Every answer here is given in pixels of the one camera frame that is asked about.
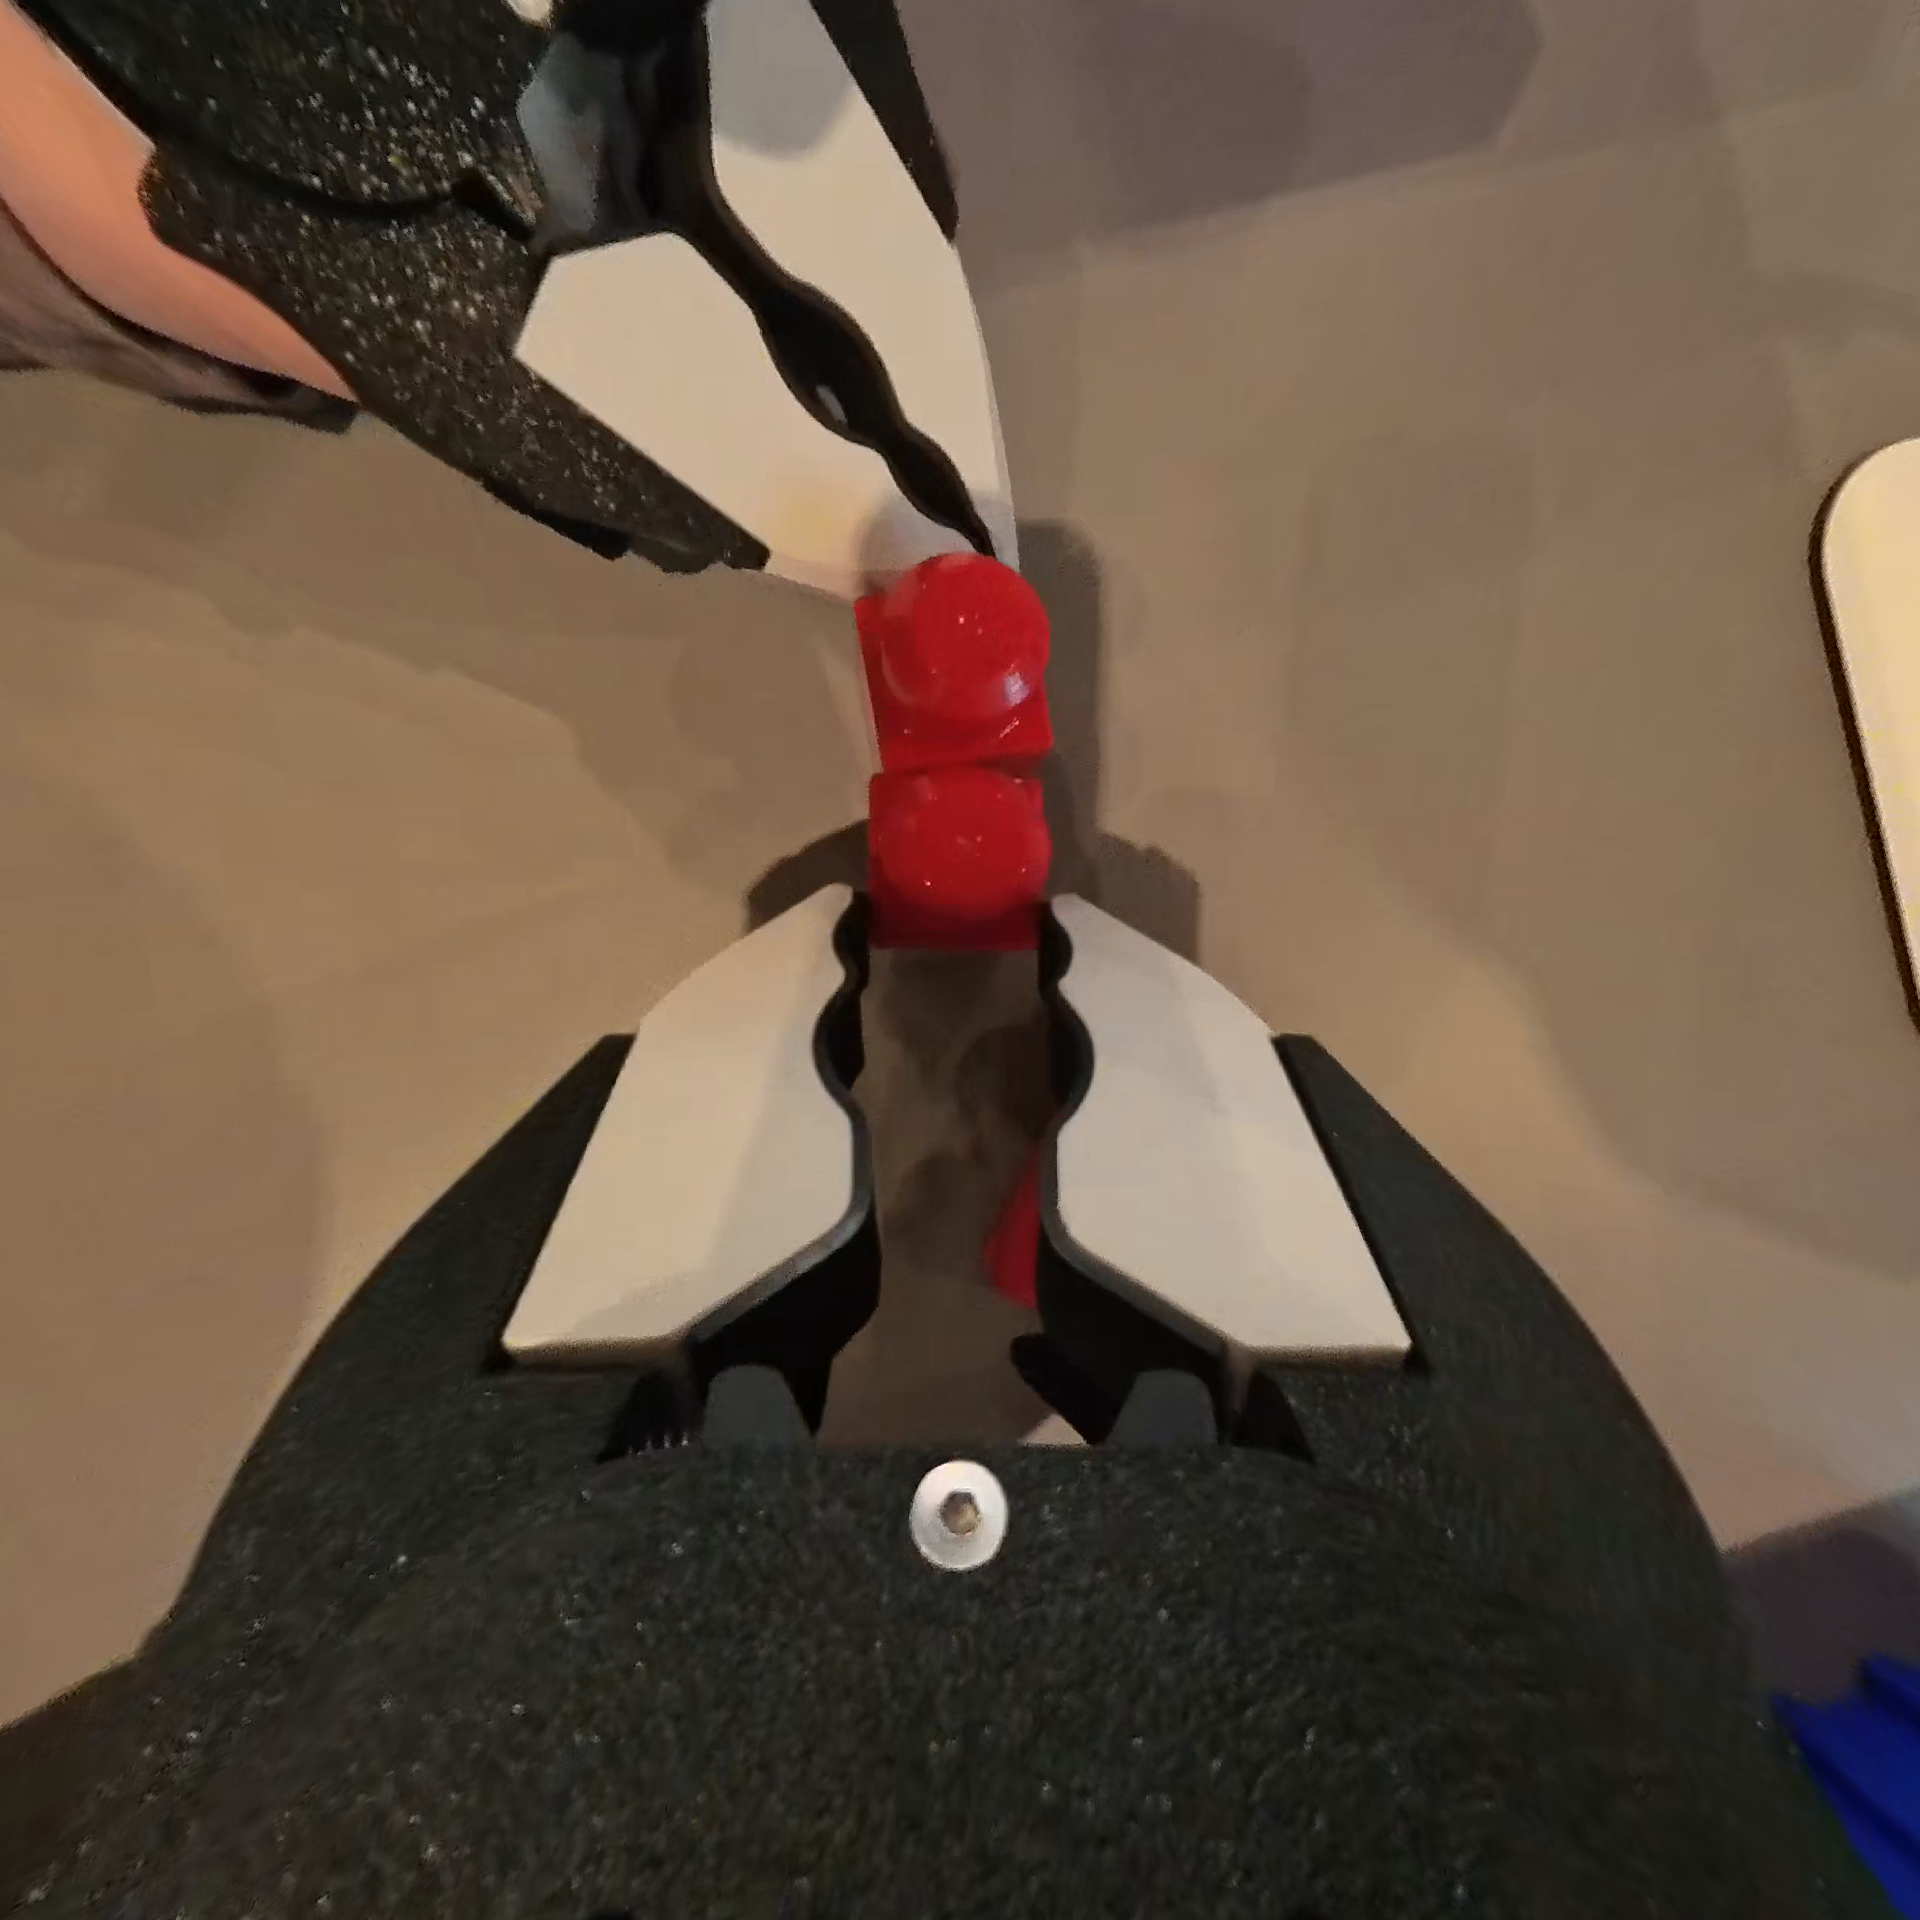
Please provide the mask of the red two-stud mega block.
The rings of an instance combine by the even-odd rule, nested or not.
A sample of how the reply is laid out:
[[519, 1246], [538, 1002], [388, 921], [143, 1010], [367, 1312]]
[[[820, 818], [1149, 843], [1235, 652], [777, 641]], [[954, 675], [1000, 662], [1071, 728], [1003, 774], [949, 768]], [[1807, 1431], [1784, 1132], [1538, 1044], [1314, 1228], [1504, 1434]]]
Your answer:
[[1050, 902], [1050, 616], [1015, 569], [946, 553], [856, 604], [877, 758], [875, 946], [1034, 953]]

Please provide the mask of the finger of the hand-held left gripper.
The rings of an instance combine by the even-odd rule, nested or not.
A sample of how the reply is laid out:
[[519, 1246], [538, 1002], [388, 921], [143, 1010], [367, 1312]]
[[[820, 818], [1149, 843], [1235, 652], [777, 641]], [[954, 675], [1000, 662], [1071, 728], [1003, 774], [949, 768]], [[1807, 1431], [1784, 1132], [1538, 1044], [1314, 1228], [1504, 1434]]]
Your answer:
[[706, 243], [743, 273], [773, 425], [724, 454], [771, 569], [1020, 566], [945, 144], [897, 4], [698, 4]]
[[859, 243], [856, 311], [801, 303], [777, 354], [688, 240], [565, 256], [516, 356], [763, 553], [852, 602], [946, 553], [994, 553], [994, 409], [961, 259], [933, 226]]

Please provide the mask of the white rounded table mat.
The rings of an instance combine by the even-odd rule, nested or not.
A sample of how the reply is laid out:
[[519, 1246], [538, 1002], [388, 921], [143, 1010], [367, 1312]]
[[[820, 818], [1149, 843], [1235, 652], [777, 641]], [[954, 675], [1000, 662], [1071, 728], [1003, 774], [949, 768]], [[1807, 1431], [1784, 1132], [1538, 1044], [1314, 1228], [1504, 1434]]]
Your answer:
[[1919, 1023], [1919, 436], [1863, 454], [1808, 535], [1808, 584], [1879, 915]]

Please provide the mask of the person's left hand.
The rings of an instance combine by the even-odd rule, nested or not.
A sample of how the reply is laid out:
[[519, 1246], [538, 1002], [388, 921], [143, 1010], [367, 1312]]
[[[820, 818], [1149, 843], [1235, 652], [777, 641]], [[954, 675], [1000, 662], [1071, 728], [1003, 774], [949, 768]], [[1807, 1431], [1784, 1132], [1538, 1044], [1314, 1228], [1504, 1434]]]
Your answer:
[[263, 303], [159, 240], [148, 137], [2, 4], [2, 368], [96, 377], [200, 415], [345, 425], [339, 372]]

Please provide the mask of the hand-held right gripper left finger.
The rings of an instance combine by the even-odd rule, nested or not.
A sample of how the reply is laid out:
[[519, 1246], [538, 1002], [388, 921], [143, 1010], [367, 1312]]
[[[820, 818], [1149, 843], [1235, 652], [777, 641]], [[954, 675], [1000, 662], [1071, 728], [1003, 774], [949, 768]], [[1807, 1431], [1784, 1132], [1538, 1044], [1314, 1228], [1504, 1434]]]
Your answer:
[[881, 1300], [869, 902], [832, 882], [688, 974], [635, 1027], [508, 1316], [512, 1363], [635, 1363], [701, 1402], [784, 1382], [810, 1431]]

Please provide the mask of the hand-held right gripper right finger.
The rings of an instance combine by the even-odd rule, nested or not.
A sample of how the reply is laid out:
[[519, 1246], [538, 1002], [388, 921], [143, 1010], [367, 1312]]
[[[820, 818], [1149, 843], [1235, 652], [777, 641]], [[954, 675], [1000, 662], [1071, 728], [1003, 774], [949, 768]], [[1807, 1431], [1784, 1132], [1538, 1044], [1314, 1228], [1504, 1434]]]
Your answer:
[[1281, 1038], [1194, 960], [1082, 897], [1041, 927], [1052, 1114], [1041, 1328], [1020, 1374], [1077, 1443], [1144, 1376], [1243, 1426], [1265, 1369], [1393, 1378], [1413, 1330]]

